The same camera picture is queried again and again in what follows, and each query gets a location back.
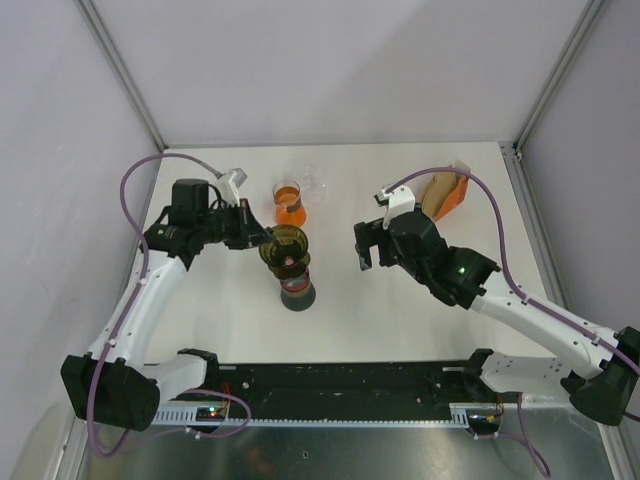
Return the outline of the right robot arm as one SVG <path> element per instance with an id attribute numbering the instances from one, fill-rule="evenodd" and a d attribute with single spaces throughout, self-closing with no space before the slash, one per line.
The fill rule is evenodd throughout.
<path id="1" fill-rule="evenodd" d="M 639 379 L 639 332 L 597 325 L 509 282 L 484 255 L 450 246 L 420 210 L 385 222 L 354 226 L 360 267 L 399 266 L 447 306 L 459 306 L 513 328 L 552 353 L 551 358 L 487 356 L 461 376 L 463 393 L 484 401 L 494 392 L 530 392 L 567 398 L 598 423 L 618 426 Z"/>

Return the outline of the olive green plastic dripper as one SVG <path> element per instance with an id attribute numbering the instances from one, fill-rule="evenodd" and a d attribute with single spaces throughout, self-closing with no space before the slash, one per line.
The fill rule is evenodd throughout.
<path id="1" fill-rule="evenodd" d="M 305 232 L 294 225 L 268 227 L 270 241 L 259 246 L 259 256 L 278 280 L 303 275 L 311 262 Z"/>

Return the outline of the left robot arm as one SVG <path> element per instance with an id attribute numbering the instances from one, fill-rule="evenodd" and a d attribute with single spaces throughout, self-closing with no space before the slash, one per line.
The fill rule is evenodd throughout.
<path id="1" fill-rule="evenodd" d="M 186 391 L 202 400 L 219 392 L 213 354 L 183 349 L 159 364 L 145 358 L 168 301 L 205 246 L 247 250 L 269 241 L 239 194 L 245 178 L 236 168 L 214 182 L 174 182 L 170 204 L 144 233 L 111 319 L 84 355 L 70 355 L 62 364 L 62 381 L 77 418 L 143 431 L 160 405 Z"/>

